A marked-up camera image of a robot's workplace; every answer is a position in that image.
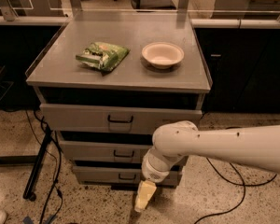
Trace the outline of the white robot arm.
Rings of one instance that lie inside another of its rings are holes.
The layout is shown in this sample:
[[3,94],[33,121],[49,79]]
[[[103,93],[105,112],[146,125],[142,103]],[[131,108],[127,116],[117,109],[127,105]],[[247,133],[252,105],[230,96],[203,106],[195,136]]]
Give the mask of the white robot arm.
[[160,126],[142,161],[134,210],[146,209],[156,185],[183,158],[196,155],[280,174],[280,125],[201,131],[187,120]]

